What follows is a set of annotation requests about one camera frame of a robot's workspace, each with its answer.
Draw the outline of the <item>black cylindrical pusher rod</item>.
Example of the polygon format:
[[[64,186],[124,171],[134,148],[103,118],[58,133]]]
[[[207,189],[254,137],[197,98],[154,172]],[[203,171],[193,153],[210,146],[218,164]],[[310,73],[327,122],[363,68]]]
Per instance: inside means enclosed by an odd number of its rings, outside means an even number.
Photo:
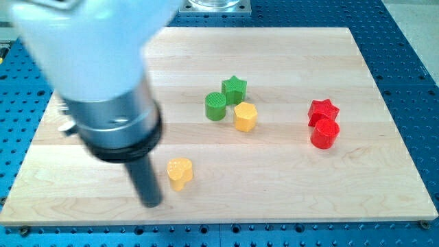
[[[158,206],[162,193],[148,156],[125,164],[141,203],[148,208]]]

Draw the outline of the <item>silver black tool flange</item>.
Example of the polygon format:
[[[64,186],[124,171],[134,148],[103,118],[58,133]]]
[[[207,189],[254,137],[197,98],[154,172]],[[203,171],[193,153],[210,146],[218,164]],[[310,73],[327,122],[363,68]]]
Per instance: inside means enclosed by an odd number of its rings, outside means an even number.
[[[89,152],[109,163],[129,163],[144,156],[160,141],[162,118],[152,97],[150,79],[111,99],[70,99],[60,93],[74,133]]]

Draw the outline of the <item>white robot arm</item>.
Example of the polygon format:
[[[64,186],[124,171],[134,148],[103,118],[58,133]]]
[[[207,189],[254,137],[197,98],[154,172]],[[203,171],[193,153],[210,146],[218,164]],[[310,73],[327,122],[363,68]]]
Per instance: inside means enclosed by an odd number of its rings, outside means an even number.
[[[162,132],[143,45],[175,16],[176,0],[9,1],[28,52],[98,159],[122,163],[147,207],[162,195],[148,158]]]

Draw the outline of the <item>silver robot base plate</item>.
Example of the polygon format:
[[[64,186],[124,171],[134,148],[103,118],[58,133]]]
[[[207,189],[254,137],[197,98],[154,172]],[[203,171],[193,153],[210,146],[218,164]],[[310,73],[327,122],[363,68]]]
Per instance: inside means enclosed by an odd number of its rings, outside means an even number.
[[[183,14],[251,14],[251,0],[184,0]]]

